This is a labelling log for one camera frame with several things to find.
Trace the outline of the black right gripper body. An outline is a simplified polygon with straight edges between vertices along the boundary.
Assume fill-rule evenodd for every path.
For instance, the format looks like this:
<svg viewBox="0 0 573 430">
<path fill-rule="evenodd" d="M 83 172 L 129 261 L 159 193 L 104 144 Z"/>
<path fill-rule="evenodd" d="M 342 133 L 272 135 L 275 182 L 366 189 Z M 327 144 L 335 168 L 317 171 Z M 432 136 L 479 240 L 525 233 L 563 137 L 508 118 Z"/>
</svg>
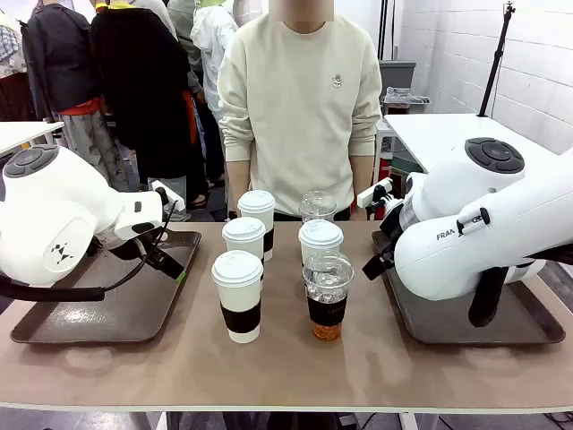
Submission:
<svg viewBox="0 0 573 430">
<path fill-rule="evenodd" d="M 403 233 L 400 225 L 400 212 L 402 211 L 403 204 L 399 203 L 392 209 L 385 211 L 385 218 L 382 221 L 380 228 L 384 236 L 389 240 L 389 243 L 383 248 L 382 256 L 384 258 L 392 258 L 395 250 L 396 243 Z"/>
</svg>

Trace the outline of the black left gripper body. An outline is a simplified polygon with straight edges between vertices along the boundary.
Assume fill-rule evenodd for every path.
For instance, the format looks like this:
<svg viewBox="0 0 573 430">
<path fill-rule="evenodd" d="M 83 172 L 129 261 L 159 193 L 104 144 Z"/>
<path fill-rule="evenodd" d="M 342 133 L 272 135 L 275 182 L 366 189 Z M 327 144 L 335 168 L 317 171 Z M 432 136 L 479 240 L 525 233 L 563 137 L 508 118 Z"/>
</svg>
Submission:
<svg viewBox="0 0 573 430">
<path fill-rule="evenodd" d="M 145 245 L 139 237 L 136 237 L 133 242 L 140 251 L 141 258 L 150 267 L 156 271 L 175 272 L 175 259 L 171 255 L 159 249 L 153 243 Z"/>
</svg>

